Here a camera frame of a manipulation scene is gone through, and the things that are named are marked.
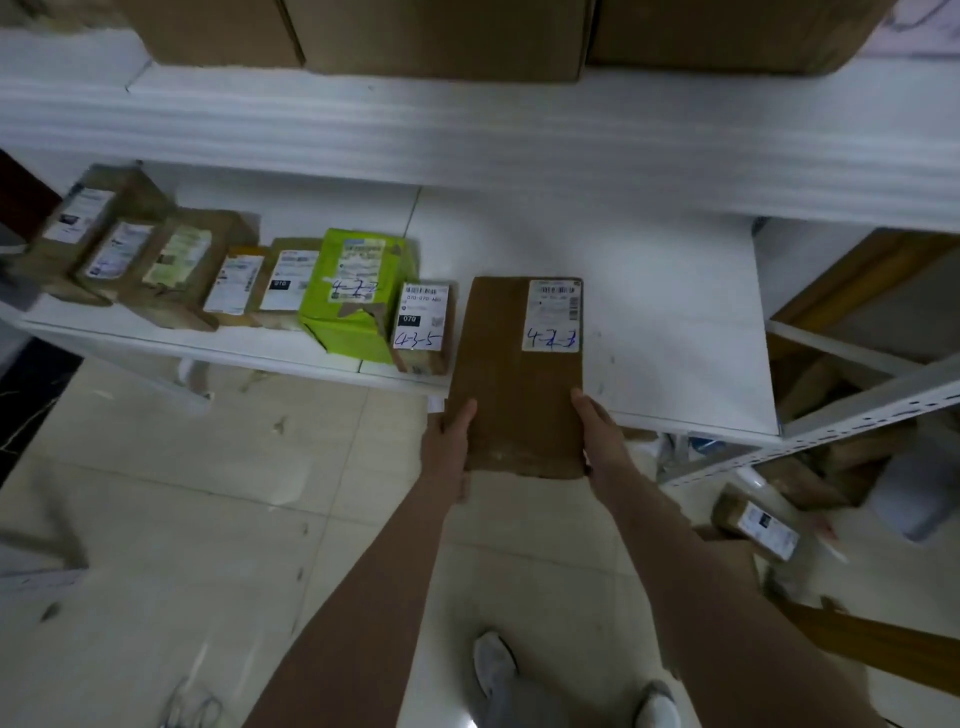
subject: finger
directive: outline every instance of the finger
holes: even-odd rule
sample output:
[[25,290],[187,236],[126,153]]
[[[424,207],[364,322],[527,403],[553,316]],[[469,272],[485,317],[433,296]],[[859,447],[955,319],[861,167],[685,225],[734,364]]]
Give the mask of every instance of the finger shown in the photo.
[[467,436],[467,429],[470,427],[470,422],[477,413],[477,400],[467,400],[467,403],[460,408],[460,411],[457,413],[456,419],[453,421],[453,424],[446,429],[447,432],[456,432],[458,434]]
[[573,402],[573,408],[577,410],[584,427],[600,425],[600,413],[593,407],[593,400],[585,395],[581,390],[574,387],[570,390],[570,401]]

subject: brown cardboard package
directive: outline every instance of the brown cardboard package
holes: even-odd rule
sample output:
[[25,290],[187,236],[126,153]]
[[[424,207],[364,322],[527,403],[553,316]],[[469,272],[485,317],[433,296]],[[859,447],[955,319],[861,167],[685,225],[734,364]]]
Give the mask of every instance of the brown cardboard package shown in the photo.
[[850,60],[896,0],[604,0],[588,63],[820,74]]
[[301,66],[281,0],[115,0],[150,55],[169,65]]
[[[570,389],[583,386],[583,353],[524,350],[532,280],[473,279],[444,418],[451,422],[470,398],[479,404],[467,470],[578,478],[584,432]],[[580,321],[578,310],[572,326]]]
[[214,331],[219,322],[204,302],[227,250],[255,245],[238,212],[181,208],[151,237],[117,300],[162,328]]
[[320,260],[323,239],[279,237],[271,244],[265,275],[257,278],[251,293],[251,316],[264,328],[303,331],[300,304]]
[[264,277],[264,260],[268,249],[261,246],[230,248],[220,265],[213,287],[204,303],[204,311],[225,327],[258,328],[251,315],[251,293],[255,283]]
[[722,531],[750,539],[775,561],[789,561],[800,534],[745,494],[729,489],[713,505],[710,521]]
[[152,220],[122,218],[93,246],[74,274],[83,288],[116,303],[117,295],[133,281],[132,268],[147,250],[150,236],[160,227]]
[[445,375],[453,352],[456,287],[447,282],[404,283],[396,306],[391,356],[415,375]]
[[119,217],[162,220],[170,199],[136,167],[94,164],[84,172],[20,257],[15,272],[63,301],[109,305],[74,279],[90,251]]
[[286,0],[311,71],[576,81],[591,0]]

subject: hand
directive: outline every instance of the hand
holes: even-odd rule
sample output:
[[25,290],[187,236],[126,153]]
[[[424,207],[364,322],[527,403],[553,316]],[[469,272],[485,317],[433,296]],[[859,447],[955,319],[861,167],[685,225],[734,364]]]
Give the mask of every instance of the hand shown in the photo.
[[584,424],[584,451],[590,464],[590,486],[601,502],[617,473],[634,471],[623,432],[602,406],[579,389],[570,390],[570,401]]
[[447,507],[456,502],[467,462],[467,430],[477,413],[477,400],[468,400],[444,430],[441,413],[426,416],[420,440],[420,481],[444,495]]

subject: white shelf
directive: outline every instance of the white shelf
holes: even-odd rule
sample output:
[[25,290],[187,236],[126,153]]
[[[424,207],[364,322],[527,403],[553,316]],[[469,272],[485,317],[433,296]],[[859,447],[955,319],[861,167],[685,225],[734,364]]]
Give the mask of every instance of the white shelf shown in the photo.
[[950,61],[575,85],[151,64],[131,32],[0,37],[0,147],[960,231]]
[[[181,205],[258,216],[261,242],[328,227],[406,234],[424,279],[459,285],[457,336],[480,275],[585,281],[585,389],[624,425],[776,441],[750,219],[621,203],[160,166]],[[154,327],[122,306],[43,297],[21,322],[42,333],[284,374],[444,395],[449,377],[326,354],[308,335]]]

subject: cardboard box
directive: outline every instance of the cardboard box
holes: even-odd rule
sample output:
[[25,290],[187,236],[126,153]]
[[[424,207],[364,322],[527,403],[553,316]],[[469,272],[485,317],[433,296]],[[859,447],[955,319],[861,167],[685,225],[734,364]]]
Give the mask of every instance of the cardboard box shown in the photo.
[[739,491],[720,494],[710,518],[722,531],[750,539],[775,561],[789,561],[800,534]]
[[396,301],[403,283],[416,277],[404,238],[330,229],[300,305],[300,324],[330,353],[392,364]]
[[117,300],[162,328],[215,331],[206,296],[234,246],[255,246],[256,232],[238,212],[181,208],[150,238],[133,265],[132,283]]
[[116,0],[150,55],[169,65],[299,68],[281,0]]
[[584,431],[570,403],[583,386],[582,290],[580,279],[473,279],[445,414],[449,422],[477,399],[467,470],[583,477]]
[[576,81],[591,0],[286,0],[304,64],[327,74]]
[[204,303],[204,311],[212,313],[221,326],[260,326],[251,315],[253,286],[263,278],[267,249],[261,246],[230,248],[220,265]]
[[109,305],[74,274],[118,218],[158,221],[172,208],[170,199],[137,167],[94,164],[17,260],[15,272],[63,301]]
[[134,262],[147,250],[150,236],[160,227],[152,220],[122,218],[93,246],[74,279],[83,288],[115,303],[133,281]]
[[840,68],[896,0],[604,0],[588,63],[821,74]]
[[445,375],[453,351],[457,293],[446,282],[404,283],[396,307],[396,367],[415,375]]
[[266,276],[253,285],[251,316],[264,328],[303,331],[300,304],[313,269],[320,261],[323,240],[316,237],[279,237],[270,246]]

